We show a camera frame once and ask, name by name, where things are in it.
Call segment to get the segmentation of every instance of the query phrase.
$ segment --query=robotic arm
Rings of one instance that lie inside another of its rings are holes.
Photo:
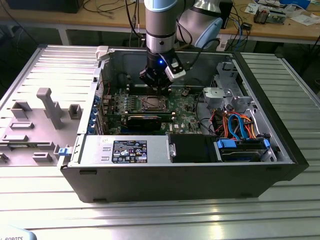
[[[175,53],[175,39],[202,48],[216,38],[223,23],[219,3],[220,0],[144,0],[147,63],[140,79],[158,93],[183,79],[186,70]],[[181,31],[177,31],[178,25],[182,26]]]

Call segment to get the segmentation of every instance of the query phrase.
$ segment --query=gray plastic part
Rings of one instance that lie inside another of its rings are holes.
[[[56,106],[50,97],[51,93],[52,92],[50,88],[40,87],[38,92],[36,93],[36,97],[43,102],[43,105],[51,119],[54,128],[58,130],[63,127],[63,123],[60,120],[60,112],[56,109]]]
[[[12,122],[10,124],[11,129],[33,129],[35,126],[30,121]]]
[[[7,163],[9,158],[3,152],[0,152],[0,163]]]
[[[11,108],[11,112],[18,121],[28,120],[28,117],[25,113],[27,111],[32,111],[32,109],[26,101],[16,101],[13,107]]]
[[[26,142],[28,140],[27,135],[5,135],[2,141],[8,142]]]
[[[48,152],[34,152],[32,156],[33,160],[37,163],[52,162],[52,157]]]
[[[62,109],[61,121],[63,122],[63,129],[56,130],[51,123],[51,120],[46,117],[43,108],[33,109],[32,111],[25,112],[28,120],[34,124],[32,129],[12,129],[11,123],[16,123],[15,118],[5,129],[4,135],[27,135],[28,141],[25,143],[20,142],[21,147],[16,147],[14,142],[0,142],[0,152],[5,153],[10,161],[7,162],[8,166],[54,166],[58,163],[59,156],[54,154],[54,150],[41,150],[38,144],[45,144],[53,142],[56,146],[62,148],[65,145],[73,146],[77,138],[77,130],[80,120],[71,120],[68,109]],[[48,152],[52,157],[52,162],[35,162],[33,160],[34,152]]]
[[[43,144],[38,144],[37,147],[40,150],[54,150],[55,149],[55,144],[53,141],[49,142],[49,143],[43,143]]]
[[[53,150],[53,155],[57,158],[57,159],[59,159],[59,149],[60,149],[60,146],[57,144],[56,146],[55,146],[55,148],[54,148],[54,150]]]
[[[54,101],[53,103],[54,103],[54,107],[55,107],[55,110],[56,110],[57,114],[58,114],[59,117],[61,118],[61,116],[62,116],[62,110],[61,110],[61,108],[60,108],[59,102]],[[46,115],[46,117],[49,119],[50,116],[48,115],[47,110],[44,109],[43,111],[44,111],[44,114]]]
[[[8,144],[0,144],[0,151],[11,151],[11,147]]]
[[[82,110],[79,104],[71,104],[68,112],[72,120],[81,119]]]

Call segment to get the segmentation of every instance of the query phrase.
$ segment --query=wooden table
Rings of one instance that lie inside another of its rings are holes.
[[[112,3],[114,0],[96,0],[98,5]],[[239,15],[247,23],[252,24],[249,40],[267,41],[267,42],[282,42],[282,43],[300,43],[314,44],[320,34],[320,24],[305,26],[291,19],[286,19],[283,25],[267,23],[265,25],[256,24],[253,21],[253,14],[244,13],[245,5],[250,3],[250,0],[234,0],[235,7]],[[124,5],[124,1],[120,0],[116,4],[107,5],[103,9],[114,9]],[[54,28],[59,31],[62,44],[70,45],[67,35],[67,30],[91,30],[91,31],[107,31],[107,32],[130,32],[126,9],[122,7],[114,10],[112,18],[101,15],[96,12],[89,12],[83,7],[78,13],[62,13],[62,12],[47,12],[33,10],[11,10],[7,5],[6,9],[10,14],[23,26]],[[95,0],[91,0],[86,7],[96,11]],[[134,11],[134,4],[129,6],[131,15]],[[140,27],[141,32],[145,33],[145,6],[143,3],[139,5],[140,9]],[[308,10],[320,11],[319,6],[310,4]],[[16,23],[0,8],[0,25],[16,25]],[[226,29],[221,29],[219,37],[221,45],[233,38],[237,34],[232,21],[229,21]]]

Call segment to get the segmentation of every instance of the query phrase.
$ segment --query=blue latch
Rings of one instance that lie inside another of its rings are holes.
[[[88,126],[86,129],[86,133],[87,134],[93,134],[95,131],[95,129],[92,126]]]
[[[267,149],[270,148],[270,142],[268,141],[268,139],[263,140],[263,143]]]
[[[220,139],[217,142],[218,148],[237,148],[235,140],[232,139]]]
[[[95,125],[95,122],[92,119],[90,119],[89,120],[89,125],[93,126],[93,125]]]
[[[72,147],[61,147],[58,151],[59,156],[70,156],[72,154]]]
[[[95,107],[91,108],[91,113],[96,114],[97,112],[98,112],[98,110]]]
[[[97,95],[94,96],[94,99],[93,99],[93,102],[94,104],[97,104],[100,102],[100,97],[98,97]]]
[[[93,112],[91,112],[91,113],[90,113],[90,118],[91,118],[91,119],[96,119],[97,116],[96,116]]]

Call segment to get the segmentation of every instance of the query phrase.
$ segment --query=floor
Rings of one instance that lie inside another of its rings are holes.
[[[24,67],[31,54],[35,51],[35,43],[22,31],[21,28],[14,28],[14,38],[2,36],[0,38],[0,96],[2,96],[10,84],[14,81],[21,69]],[[60,45],[61,40],[58,31],[47,28],[27,28],[39,44]],[[102,32],[98,34],[96,31],[69,30],[69,38],[73,45],[78,46],[129,46],[129,33],[123,32]],[[138,43],[135,39],[131,41],[132,47],[137,47]],[[241,47],[241,52],[252,52],[254,49],[257,53],[280,53],[299,72],[303,61],[301,59],[309,55],[309,46],[302,44],[285,43],[278,45],[272,42],[256,42],[248,41],[245,49]],[[311,66],[303,74],[302,78],[317,94],[320,88],[315,84],[315,79],[320,78],[320,57],[312,62]]]

